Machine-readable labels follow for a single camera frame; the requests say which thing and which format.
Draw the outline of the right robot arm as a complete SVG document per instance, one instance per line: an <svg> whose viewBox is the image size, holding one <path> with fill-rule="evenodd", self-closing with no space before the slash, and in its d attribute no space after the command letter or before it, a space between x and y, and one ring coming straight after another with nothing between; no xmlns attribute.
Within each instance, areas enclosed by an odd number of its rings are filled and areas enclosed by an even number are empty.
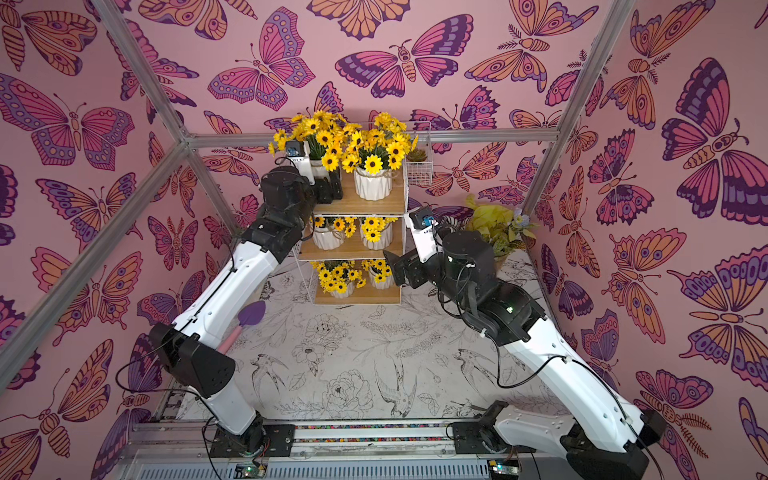
<svg viewBox="0 0 768 480"><path fill-rule="evenodd" d="M478 420L493 445L527 447L565 460L582 479L640 479L654 460L648 448L666 423L644 413L589 367L524 289L497 277L492 247L477 232L414 233L405 255L385 252L399 286L434 285L457 317L531 371L567 408L547 416L496 401Z"/></svg>

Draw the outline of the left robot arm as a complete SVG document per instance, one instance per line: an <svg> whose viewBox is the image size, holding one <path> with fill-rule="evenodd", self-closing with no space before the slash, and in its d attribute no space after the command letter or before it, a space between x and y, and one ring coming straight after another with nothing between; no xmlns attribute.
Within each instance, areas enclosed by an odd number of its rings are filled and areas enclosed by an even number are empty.
<svg viewBox="0 0 768 480"><path fill-rule="evenodd" d="M228 262L201 296L170 324L149 334L160 363L199 395L225 432L254 436L260 415L233 378L235 362L220 347L239 311L299 243L315 208L342 198L337 175L316 178L294 166L278 166L261 180L263 202L242 232Z"/></svg>

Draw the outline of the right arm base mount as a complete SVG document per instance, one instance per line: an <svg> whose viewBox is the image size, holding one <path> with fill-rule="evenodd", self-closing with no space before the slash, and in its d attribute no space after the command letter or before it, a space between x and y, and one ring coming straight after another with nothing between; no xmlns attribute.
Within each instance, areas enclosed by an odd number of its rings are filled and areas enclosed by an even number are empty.
<svg viewBox="0 0 768 480"><path fill-rule="evenodd" d="M495 401L479 417L471 421L450 422L445 429L446 436L453 441L457 454L510 454L534 453L535 449L506 443L495 429L496 419L509 403Z"/></svg>

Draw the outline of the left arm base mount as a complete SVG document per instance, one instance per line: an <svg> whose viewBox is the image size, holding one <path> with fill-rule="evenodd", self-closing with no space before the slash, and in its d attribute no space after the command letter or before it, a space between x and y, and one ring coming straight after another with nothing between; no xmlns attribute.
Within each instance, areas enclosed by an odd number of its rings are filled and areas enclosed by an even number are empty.
<svg viewBox="0 0 768 480"><path fill-rule="evenodd" d="M218 427L209 451L212 458L289 457L295 433L293 424L258 424L242 435Z"/></svg>

